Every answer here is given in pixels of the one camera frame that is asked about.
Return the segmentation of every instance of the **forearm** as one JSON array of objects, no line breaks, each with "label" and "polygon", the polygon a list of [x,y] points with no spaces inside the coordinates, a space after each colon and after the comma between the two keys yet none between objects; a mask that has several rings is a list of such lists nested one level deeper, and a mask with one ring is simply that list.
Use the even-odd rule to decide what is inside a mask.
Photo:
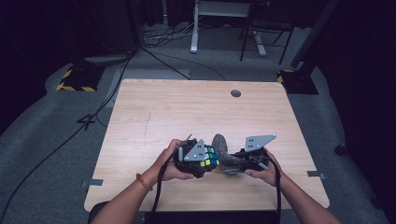
[{"label": "forearm", "polygon": [[282,194],[302,223],[341,223],[337,217],[306,194],[288,176],[280,180]]},{"label": "forearm", "polygon": [[[146,171],[142,179],[146,185],[153,187],[157,183],[158,174]],[[92,224],[96,223],[132,223],[140,205],[148,194],[142,183],[135,180],[130,186],[118,194],[99,212]]]}]

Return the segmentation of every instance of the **bracelet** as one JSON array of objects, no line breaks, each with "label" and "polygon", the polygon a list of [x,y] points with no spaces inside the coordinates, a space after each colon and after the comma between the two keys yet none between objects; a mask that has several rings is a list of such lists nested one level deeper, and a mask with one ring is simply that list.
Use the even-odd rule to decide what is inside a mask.
[{"label": "bracelet", "polygon": [[143,187],[145,187],[145,189],[148,189],[149,191],[152,191],[152,188],[150,188],[149,186],[147,186],[147,184],[145,183],[145,181],[142,179],[142,175],[141,174],[136,174],[136,179],[138,181],[140,181],[140,183],[142,183]]}]

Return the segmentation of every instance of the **rubik's cube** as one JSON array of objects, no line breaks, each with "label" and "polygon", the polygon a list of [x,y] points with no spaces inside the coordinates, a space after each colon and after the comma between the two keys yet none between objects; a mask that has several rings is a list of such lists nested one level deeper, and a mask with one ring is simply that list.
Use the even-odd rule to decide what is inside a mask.
[{"label": "rubik's cube", "polygon": [[207,171],[211,171],[219,165],[219,157],[213,147],[205,146],[205,160],[201,161],[200,165]]}]

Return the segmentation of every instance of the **wooden table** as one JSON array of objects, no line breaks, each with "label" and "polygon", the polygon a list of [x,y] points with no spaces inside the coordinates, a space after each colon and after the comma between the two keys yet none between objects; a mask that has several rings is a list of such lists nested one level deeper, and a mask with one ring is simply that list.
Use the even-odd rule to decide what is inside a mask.
[{"label": "wooden table", "polygon": [[[231,96],[232,90],[241,92]],[[125,79],[92,179],[85,209],[109,201],[143,173],[173,138],[204,139],[216,133],[227,140],[229,153],[245,146],[245,138],[276,134],[266,147],[284,172],[325,207],[329,200],[316,171],[288,97],[278,83]],[[140,208],[149,211],[150,192]],[[290,208],[282,199],[282,208]],[[275,210],[276,189],[241,174],[228,177],[220,168],[203,178],[163,182],[158,211]]]}]

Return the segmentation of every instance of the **hand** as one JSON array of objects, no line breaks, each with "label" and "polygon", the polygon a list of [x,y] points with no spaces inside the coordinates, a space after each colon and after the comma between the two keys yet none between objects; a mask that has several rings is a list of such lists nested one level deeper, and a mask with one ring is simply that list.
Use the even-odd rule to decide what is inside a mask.
[{"label": "hand", "polygon": [[[279,163],[277,162],[275,156],[268,151],[268,149],[265,149],[268,153],[268,156],[271,157],[271,159],[275,162],[277,168],[279,169],[280,172],[280,176],[285,175],[282,172],[282,169],[280,168]],[[255,170],[249,170],[247,169],[245,171],[245,174],[250,175],[251,177],[254,178],[260,178],[261,180],[263,180],[265,183],[270,184],[271,186],[275,187],[276,186],[276,172],[275,172],[275,167],[274,165],[269,161],[268,162],[268,168],[270,168],[270,170],[266,171],[255,171]]]},{"label": "hand", "polygon": [[[177,146],[180,145],[180,140],[173,139],[169,144],[169,147],[164,149],[163,152],[158,156],[157,160],[151,165],[151,167],[147,170],[147,172],[151,172],[158,176],[161,167],[166,163],[166,160],[172,155]],[[172,160],[169,161],[168,167],[166,168],[165,174],[163,175],[163,181],[171,180],[171,179],[192,179],[192,174],[182,173],[180,172]]]}]

